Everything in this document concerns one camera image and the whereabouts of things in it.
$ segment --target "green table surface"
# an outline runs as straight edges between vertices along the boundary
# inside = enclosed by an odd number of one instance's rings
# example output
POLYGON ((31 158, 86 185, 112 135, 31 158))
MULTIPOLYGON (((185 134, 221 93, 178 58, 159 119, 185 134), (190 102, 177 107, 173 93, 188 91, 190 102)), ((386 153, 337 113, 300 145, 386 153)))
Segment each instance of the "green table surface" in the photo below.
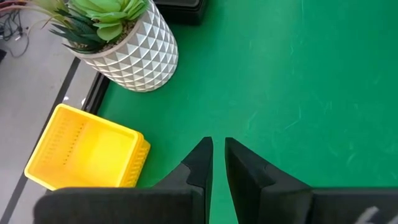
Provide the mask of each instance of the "green table surface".
POLYGON ((99 115, 152 144, 138 187, 214 142, 211 223, 236 223, 224 138, 314 187, 398 186, 398 1, 209 0, 171 25, 180 52, 150 93, 110 84, 99 115))

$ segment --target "white textured planter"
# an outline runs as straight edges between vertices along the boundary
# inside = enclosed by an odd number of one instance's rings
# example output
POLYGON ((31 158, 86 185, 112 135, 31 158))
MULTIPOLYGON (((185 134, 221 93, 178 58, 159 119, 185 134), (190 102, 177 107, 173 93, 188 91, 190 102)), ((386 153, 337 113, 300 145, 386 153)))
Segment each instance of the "white textured planter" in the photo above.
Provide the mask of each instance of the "white textured planter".
POLYGON ((118 45, 97 54, 79 54, 95 70, 132 91, 152 91, 173 75, 177 43, 152 0, 131 33, 118 45))

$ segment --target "yellow plastic basket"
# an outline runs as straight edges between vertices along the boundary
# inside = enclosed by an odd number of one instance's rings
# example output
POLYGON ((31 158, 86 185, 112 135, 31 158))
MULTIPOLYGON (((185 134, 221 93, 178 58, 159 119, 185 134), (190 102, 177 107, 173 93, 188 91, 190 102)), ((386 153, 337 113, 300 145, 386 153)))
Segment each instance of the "yellow plastic basket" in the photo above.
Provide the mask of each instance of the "yellow plastic basket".
POLYGON ((150 144, 141 133, 60 104, 25 168, 50 190, 134 187, 150 144))

